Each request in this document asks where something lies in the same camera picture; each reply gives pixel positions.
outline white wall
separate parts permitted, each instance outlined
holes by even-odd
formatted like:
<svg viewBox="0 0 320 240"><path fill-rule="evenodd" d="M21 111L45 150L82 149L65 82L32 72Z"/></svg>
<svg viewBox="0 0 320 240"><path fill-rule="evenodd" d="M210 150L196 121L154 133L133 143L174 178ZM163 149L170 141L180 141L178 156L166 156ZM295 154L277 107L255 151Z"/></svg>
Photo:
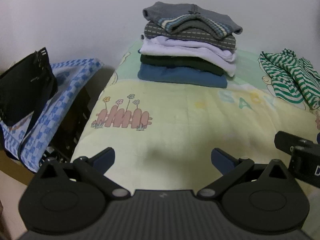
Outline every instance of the white wall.
<svg viewBox="0 0 320 240"><path fill-rule="evenodd" d="M228 14L244 31L240 49L296 51L320 70L320 0L0 0L0 68L46 46L51 62L97 57L106 69L89 83L97 95L156 1L195 3Z"/></svg>

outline flower print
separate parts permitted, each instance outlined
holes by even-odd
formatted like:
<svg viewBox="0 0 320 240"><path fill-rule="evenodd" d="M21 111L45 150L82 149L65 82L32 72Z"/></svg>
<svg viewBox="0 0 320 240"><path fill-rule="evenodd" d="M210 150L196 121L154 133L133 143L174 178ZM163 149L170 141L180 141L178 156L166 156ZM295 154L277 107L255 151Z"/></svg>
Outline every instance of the flower print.
<svg viewBox="0 0 320 240"><path fill-rule="evenodd" d="M134 99L134 96L135 96L135 94L130 94L130 95L127 96L127 98Z"/></svg>
<svg viewBox="0 0 320 240"><path fill-rule="evenodd" d="M102 100L103 102L104 102L104 104L106 105L106 109L107 109L107 102L109 102L110 101L110 97L105 97L105 98L103 98L103 100Z"/></svg>
<svg viewBox="0 0 320 240"><path fill-rule="evenodd" d="M105 103L107 103L107 102L109 102L110 101L110 97L105 97L105 98L103 98L103 100L102 100L103 102L105 102Z"/></svg>
<svg viewBox="0 0 320 240"><path fill-rule="evenodd" d="M128 102L126 111L128 110L128 107L129 107L129 104L130 104L130 99L134 99L134 96L135 96L135 94L130 94L130 95L127 96L127 98L129 98L129 102Z"/></svg>
<svg viewBox="0 0 320 240"><path fill-rule="evenodd" d="M140 104L140 100L139 100L139 99L134 100L132 103L133 103L134 105L136 105L137 108L138 108L138 104Z"/></svg>
<svg viewBox="0 0 320 240"><path fill-rule="evenodd" d="M94 121L91 123L91 127L92 127L92 128L96 128L96 126L97 126L97 121L94 120Z"/></svg>
<svg viewBox="0 0 320 240"><path fill-rule="evenodd" d="M119 105L121 105L123 103L123 99L118 99L117 101L116 101L116 104L119 106Z"/></svg>

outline cartoon print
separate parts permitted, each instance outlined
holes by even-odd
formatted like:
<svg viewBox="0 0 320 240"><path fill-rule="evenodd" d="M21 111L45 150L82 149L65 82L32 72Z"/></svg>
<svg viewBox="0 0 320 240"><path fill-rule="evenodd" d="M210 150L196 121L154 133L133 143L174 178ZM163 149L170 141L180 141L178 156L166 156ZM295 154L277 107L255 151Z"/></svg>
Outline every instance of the cartoon print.
<svg viewBox="0 0 320 240"><path fill-rule="evenodd" d="M205 102L202 102L202 101L197 101L194 103L194 105L197 109L205 109L206 108Z"/></svg>
<svg viewBox="0 0 320 240"><path fill-rule="evenodd" d="M105 97L102 100L106 104L106 109L107 109L107 103L110 101L110 97Z"/></svg>
<svg viewBox="0 0 320 240"><path fill-rule="evenodd" d="M317 129L320 130L320 116L318 111L316 111L316 120L315 120L316 124L317 124Z"/></svg>
<svg viewBox="0 0 320 240"><path fill-rule="evenodd" d="M250 92L250 99L252 101L252 103L254 104L261 104L262 100L259 97L259 94L257 92L251 91Z"/></svg>
<svg viewBox="0 0 320 240"><path fill-rule="evenodd" d="M136 129L137 131L144 131L148 125L152 123L152 117L150 117L148 111L142 112L139 108L140 100L134 100L132 103L136 105L136 109L132 112L128 110L130 100L134 99L135 94L130 94L127 96L129 99L126 110L124 108L120 108L119 106L123 103L123 99L118 99L110 109L108 113L107 110L107 102L110 101L110 97L105 97L102 101L106 104L106 108L102 109L100 113L96 114L97 120L93 121L91 124L92 128L103 128L104 127L122 127L127 128L129 124L131 128Z"/></svg>
<svg viewBox="0 0 320 240"><path fill-rule="evenodd" d="M131 55L130 52L127 52L126 54L124 54L123 57L122 57L122 59L121 59L121 61L120 61L119 66L121 66L122 63L125 62L125 60L127 59L127 57L129 57L130 55Z"/></svg>
<svg viewBox="0 0 320 240"><path fill-rule="evenodd" d="M127 96L127 98L129 98L129 102L128 102L126 111L128 110L128 107L129 107L129 104L130 104L130 99L134 99L134 96L135 96L135 94L130 94L130 95Z"/></svg>
<svg viewBox="0 0 320 240"><path fill-rule="evenodd" d="M272 83L271 83L271 77L269 77L269 76L267 75L266 71L265 71L264 68L262 67L261 62L260 62L260 64L259 64L259 66L260 66L260 69L266 74L266 76L263 76L263 77L262 77L262 81L267 85L267 89L268 89L269 93L270 93L271 95L273 95L274 97L276 97L275 90L274 90L274 88L273 88L273 86L272 86ZM302 110L306 110L306 109L309 108L309 106L306 105L306 103L305 103L304 101L301 102L301 103L299 103L299 104L294 104L294 105L297 106L298 108L302 109Z"/></svg>
<svg viewBox="0 0 320 240"><path fill-rule="evenodd" d="M244 100L244 98L239 98L239 108L242 109L244 107L247 107L252 110L252 107L247 103L247 101Z"/></svg>
<svg viewBox="0 0 320 240"><path fill-rule="evenodd" d="M134 105L136 105L137 106L137 109L138 109L138 105L140 104L140 100L138 99L138 100L134 100L133 102L132 102Z"/></svg>
<svg viewBox="0 0 320 240"><path fill-rule="evenodd" d="M114 84L116 84L118 81L118 74L116 71L114 71L114 73L112 74L112 76L110 77L106 87L112 86Z"/></svg>

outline gray sweater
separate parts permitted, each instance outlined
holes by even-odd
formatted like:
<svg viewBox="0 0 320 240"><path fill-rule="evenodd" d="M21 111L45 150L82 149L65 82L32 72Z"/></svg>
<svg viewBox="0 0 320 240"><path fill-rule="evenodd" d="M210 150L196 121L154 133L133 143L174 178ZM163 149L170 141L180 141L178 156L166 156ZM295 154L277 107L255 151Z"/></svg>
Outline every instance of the gray sweater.
<svg viewBox="0 0 320 240"><path fill-rule="evenodd" d="M166 36L173 40L206 42L223 50L236 49L236 39L232 34L222 40L217 40L209 33L196 28L188 28L178 33L168 33L153 22L148 22L144 28L144 35L148 39L152 39L157 36Z"/></svg>
<svg viewBox="0 0 320 240"><path fill-rule="evenodd" d="M228 15L202 9L196 4L156 2L142 12L145 19L154 22L168 33L197 28L220 40L232 33L240 34L242 32L242 27L237 25Z"/></svg>

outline pink fence print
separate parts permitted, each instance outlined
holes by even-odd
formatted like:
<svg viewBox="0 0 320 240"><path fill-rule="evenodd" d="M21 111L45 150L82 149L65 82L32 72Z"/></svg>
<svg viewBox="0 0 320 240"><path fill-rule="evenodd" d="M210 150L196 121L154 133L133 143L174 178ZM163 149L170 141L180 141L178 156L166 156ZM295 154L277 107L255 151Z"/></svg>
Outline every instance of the pink fence print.
<svg viewBox="0 0 320 240"><path fill-rule="evenodd" d="M140 108L135 109L132 113L130 110L118 109L118 105L114 105L110 113L108 113L107 109L102 109L96 116L97 120L91 124L91 127L94 128L110 127L113 124L112 127L121 126L122 128L127 128L131 125L133 129L144 130L148 125L152 124L149 122L149 120L152 120L149 112L142 112Z"/></svg>

